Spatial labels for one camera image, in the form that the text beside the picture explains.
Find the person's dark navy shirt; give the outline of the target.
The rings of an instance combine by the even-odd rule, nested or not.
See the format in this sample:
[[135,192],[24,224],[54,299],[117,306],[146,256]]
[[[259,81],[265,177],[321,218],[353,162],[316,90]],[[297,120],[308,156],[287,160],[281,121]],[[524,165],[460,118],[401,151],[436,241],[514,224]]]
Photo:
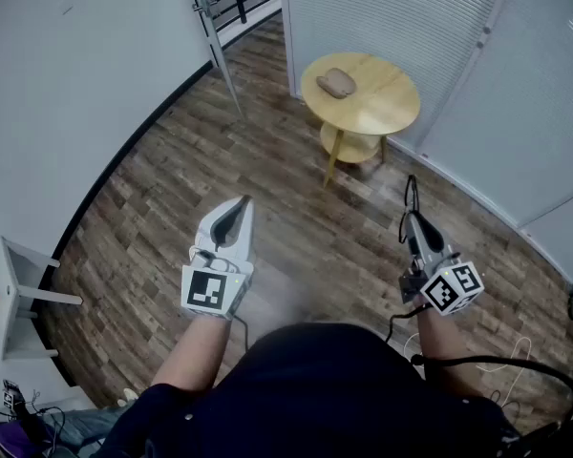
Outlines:
[[430,385],[370,331],[302,323],[203,394],[148,388],[93,458],[499,458],[518,439],[495,403]]

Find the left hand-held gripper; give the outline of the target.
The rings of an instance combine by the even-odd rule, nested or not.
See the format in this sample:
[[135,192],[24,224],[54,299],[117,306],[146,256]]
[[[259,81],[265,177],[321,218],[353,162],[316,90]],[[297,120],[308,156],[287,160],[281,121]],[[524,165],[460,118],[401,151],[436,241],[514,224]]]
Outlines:
[[181,271],[180,305],[184,309],[226,320],[234,318],[254,273],[254,265],[247,261],[254,210],[252,197],[244,195],[220,203],[202,218],[196,246],[189,250],[190,263]]

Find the person's left forearm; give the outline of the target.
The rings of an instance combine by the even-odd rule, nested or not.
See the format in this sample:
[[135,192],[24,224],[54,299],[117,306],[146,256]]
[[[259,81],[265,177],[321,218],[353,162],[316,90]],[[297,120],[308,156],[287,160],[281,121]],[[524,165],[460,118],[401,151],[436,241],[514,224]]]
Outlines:
[[210,388],[218,375],[232,321],[197,315],[188,325],[151,385],[171,385],[184,391]]

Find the round wooden side table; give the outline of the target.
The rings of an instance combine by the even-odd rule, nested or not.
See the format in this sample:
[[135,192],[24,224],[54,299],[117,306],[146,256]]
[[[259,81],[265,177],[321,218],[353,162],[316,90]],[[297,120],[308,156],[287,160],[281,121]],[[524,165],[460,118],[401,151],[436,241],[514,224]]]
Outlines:
[[[316,77],[331,68],[349,74],[354,94],[336,99],[316,84]],[[410,77],[393,63],[361,52],[337,52],[307,66],[301,93],[312,113],[322,121],[320,140],[329,153],[324,183],[333,177],[338,161],[359,164],[381,155],[387,159],[387,137],[414,124],[420,98]]]

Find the purple bag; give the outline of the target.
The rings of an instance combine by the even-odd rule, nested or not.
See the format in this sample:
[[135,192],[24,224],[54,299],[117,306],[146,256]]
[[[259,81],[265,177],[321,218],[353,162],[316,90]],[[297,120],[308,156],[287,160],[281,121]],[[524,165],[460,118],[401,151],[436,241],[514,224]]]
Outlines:
[[0,424],[0,448],[10,458],[44,458],[53,439],[38,419]]

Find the small tan pouch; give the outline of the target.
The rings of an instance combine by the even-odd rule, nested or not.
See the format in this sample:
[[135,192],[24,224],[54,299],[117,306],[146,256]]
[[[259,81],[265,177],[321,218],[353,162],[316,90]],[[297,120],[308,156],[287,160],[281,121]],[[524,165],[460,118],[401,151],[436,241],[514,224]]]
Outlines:
[[316,77],[316,84],[336,99],[344,99],[357,90],[353,78],[339,68],[331,68]]

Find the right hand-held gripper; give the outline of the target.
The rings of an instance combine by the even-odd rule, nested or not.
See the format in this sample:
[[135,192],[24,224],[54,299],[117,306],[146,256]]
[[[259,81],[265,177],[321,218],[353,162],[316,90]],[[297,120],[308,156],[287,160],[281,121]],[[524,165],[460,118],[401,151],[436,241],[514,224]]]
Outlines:
[[454,314],[484,291],[481,275],[420,212],[405,217],[406,242],[413,262],[399,277],[404,303],[418,295],[440,315]]

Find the person's right forearm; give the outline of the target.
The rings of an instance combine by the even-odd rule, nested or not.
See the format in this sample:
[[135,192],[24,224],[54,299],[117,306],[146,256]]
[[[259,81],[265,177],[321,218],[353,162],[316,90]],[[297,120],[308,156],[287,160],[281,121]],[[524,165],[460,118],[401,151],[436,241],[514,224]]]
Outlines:
[[[471,356],[455,322],[434,308],[416,315],[422,355],[429,359],[452,360]],[[425,366],[425,379],[434,387],[462,397],[481,397],[481,372],[475,364]]]

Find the white open shelf unit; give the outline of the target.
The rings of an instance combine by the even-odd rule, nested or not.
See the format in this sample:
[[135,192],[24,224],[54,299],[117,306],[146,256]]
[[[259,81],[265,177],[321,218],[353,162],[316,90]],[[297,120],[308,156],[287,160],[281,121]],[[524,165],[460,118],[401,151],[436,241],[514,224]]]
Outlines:
[[7,360],[40,360],[58,356],[41,341],[33,321],[35,301],[81,305],[81,297],[42,289],[40,284],[47,269],[58,268],[60,262],[40,252],[1,239],[4,252],[6,295],[0,308],[0,356]]

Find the frosted glass door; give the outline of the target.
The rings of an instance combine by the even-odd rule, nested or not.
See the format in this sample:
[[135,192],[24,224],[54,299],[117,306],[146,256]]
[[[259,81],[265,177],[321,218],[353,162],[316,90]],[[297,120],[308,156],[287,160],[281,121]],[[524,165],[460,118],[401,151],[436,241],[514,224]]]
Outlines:
[[[198,3],[199,1],[200,0],[194,0],[194,4]],[[197,12],[197,14],[201,18],[201,21],[202,21],[202,27],[203,27],[203,30],[205,32],[206,41],[208,43],[208,46],[209,46],[209,49],[211,52],[211,58],[212,58],[213,64],[221,71],[225,85],[226,85],[226,87],[227,87],[227,89],[231,95],[231,98],[233,99],[233,102],[235,104],[235,107],[236,107],[238,113],[240,114],[241,118],[245,118],[244,111],[241,107],[236,89],[235,89],[233,81],[231,79],[231,75],[230,75],[227,63],[225,61],[225,57],[224,57],[224,53],[223,53],[223,47],[222,47],[219,35],[217,33],[216,27],[214,25],[214,19],[211,19],[202,13]]]

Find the black white patterned block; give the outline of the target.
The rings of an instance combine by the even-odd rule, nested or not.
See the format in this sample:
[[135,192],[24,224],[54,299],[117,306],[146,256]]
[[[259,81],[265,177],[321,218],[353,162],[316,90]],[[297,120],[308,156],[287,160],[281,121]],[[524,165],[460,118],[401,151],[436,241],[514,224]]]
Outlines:
[[17,384],[9,381],[3,381],[3,404],[9,411],[14,412],[15,407],[23,402],[22,394]]

